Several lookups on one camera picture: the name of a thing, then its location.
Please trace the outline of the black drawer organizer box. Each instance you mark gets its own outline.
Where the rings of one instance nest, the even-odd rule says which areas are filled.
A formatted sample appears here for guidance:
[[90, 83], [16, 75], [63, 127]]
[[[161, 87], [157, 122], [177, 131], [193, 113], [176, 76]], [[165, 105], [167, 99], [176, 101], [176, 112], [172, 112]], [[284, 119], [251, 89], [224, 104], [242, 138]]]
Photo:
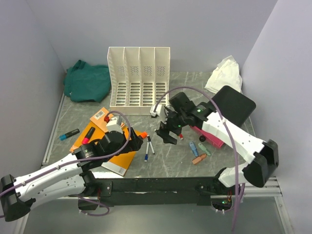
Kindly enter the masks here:
[[253, 100], [228, 85], [223, 86], [212, 97], [212, 100], [222, 115], [238, 127], [241, 127], [256, 109], [256, 103]]

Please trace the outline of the pink cap highlighter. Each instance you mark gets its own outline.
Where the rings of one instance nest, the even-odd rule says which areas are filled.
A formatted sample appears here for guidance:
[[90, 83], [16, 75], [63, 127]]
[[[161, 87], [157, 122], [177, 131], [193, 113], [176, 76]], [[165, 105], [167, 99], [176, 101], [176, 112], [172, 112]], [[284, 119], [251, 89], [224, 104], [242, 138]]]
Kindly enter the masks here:
[[82, 144], [87, 144], [87, 143], [90, 141], [90, 139], [91, 139], [91, 137], [92, 137], [94, 131], [95, 131], [95, 127], [91, 127], [91, 128], [88, 130], [87, 134], [85, 135], [85, 137], [84, 137], [83, 140], [82, 140]]

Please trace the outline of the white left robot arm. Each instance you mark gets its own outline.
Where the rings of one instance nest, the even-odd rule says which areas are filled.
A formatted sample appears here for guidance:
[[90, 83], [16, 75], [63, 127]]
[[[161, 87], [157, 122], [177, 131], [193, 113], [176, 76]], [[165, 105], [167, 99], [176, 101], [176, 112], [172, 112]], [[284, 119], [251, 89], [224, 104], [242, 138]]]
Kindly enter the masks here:
[[15, 221], [35, 207], [68, 195], [91, 196], [100, 189], [91, 169], [114, 156], [138, 151], [146, 133], [106, 132], [72, 153], [28, 175], [6, 175], [0, 180], [0, 203], [5, 221]]

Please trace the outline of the blue cap whiteboard marker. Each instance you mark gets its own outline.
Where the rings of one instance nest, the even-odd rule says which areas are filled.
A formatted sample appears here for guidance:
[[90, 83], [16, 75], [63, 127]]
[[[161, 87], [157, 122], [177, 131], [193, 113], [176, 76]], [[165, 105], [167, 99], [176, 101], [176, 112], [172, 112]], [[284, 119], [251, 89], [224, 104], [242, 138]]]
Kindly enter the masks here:
[[147, 161], [148, 161], [149, 148], [150, 148], [150, 143], [149, 143], [149, 140], [147, 140], [147, 145], [146, 145], [146, 152], [145, 152], [144, 162], [147, 162]]

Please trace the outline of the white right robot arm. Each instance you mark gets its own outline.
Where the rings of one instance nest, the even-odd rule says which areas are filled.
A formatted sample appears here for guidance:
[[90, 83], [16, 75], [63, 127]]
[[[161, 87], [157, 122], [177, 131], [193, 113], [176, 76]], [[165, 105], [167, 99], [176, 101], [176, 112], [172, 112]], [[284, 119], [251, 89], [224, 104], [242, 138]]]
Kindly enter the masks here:
[[170, 99], [170, 105], [172, 110], [160, 103], [150, 109], [152, 117], [161, 119], [156, 134], [164, 143], [177, 144], [177, 139], [169, 133], [179, 135], [184, 126], [192, 126], [220, 139], [244, 159], [243, 164], [219, 172], [214, 181], [218, 194], [225, 194], [236, 183], [250, 183], [258, 188], [265, 186], [279, 164], [278, 145], [273, 140], [264, 141], [245, 132], [220, 115], [211, 101], [195, 105], [180, 92]]

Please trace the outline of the blue cap highlighter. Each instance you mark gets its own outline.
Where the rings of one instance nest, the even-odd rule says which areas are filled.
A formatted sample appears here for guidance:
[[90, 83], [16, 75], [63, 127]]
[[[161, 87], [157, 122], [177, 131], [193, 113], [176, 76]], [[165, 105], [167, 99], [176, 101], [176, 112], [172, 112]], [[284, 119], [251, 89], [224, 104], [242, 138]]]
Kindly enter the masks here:
[[68, 138], [70, 138], [70, 137], [72, 137], [72, 136], [74, 136], [74, 135], [76, 135], [78, 133], [80, 133], [80, 130], [79, 129], [74, 129], [72, 131], [69, 131], [69, 132], [67, 132], [65, 134], [60, 135], [59, 139], [61, 141], [63, 141], [63, 140], [68, 139]]

